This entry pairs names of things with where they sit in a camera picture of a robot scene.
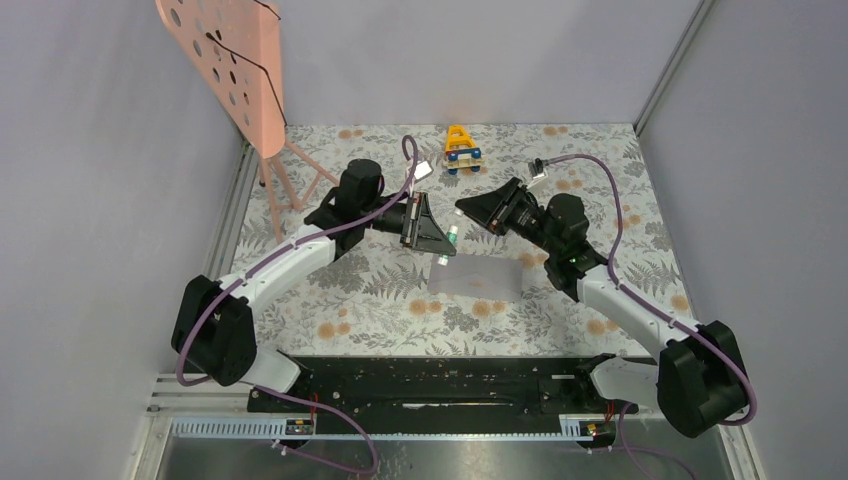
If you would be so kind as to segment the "green white glue stick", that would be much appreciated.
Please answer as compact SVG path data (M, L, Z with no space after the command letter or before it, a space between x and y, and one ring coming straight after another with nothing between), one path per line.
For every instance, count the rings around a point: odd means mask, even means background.
M445 251L439 255L437 258L437 264L440 266L446 266L450 259L456 255L456 241L459 232L459 227L457 225L451 225L446 233L446 242L448 244L445 247Z

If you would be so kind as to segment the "grey lavender envelope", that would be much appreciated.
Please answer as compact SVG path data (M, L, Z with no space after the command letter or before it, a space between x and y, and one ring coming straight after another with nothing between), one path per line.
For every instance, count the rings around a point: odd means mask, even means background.
M515 303L521 299L522 282L519 260L457 254L445 265L433 261L427 288L430 293Z

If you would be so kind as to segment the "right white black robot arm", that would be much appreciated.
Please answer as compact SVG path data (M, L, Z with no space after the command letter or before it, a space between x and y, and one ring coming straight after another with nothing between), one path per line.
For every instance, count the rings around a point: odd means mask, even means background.
M583 410L597 412L611 400L657 409L689 438L754 411L755 395L730 328L673 316L616 281L611 260L587 239L589 220L579 197L557 194L541 207L513 178L455 206L492 234L513 232L541 248L555 289L613 321L649 353L651 363L602 354L584 364L573 386Z

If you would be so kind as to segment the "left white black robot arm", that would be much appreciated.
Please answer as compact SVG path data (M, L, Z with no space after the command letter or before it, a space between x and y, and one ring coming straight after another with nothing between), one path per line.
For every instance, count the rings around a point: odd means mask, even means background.
M177 378L190 386L185 367L227 387L245 383L271 389L288 411L309 401L310 385L288 355L260 347L255 320L300 281L352 250L369 229L395 234L413 251L453 256L456 248L433 218L426 193L406 183L392 196L383 193L378 163L356 159L342 172L318 208L294 237L243 271L219 280L192 279L181 301L171 346L178 354Z

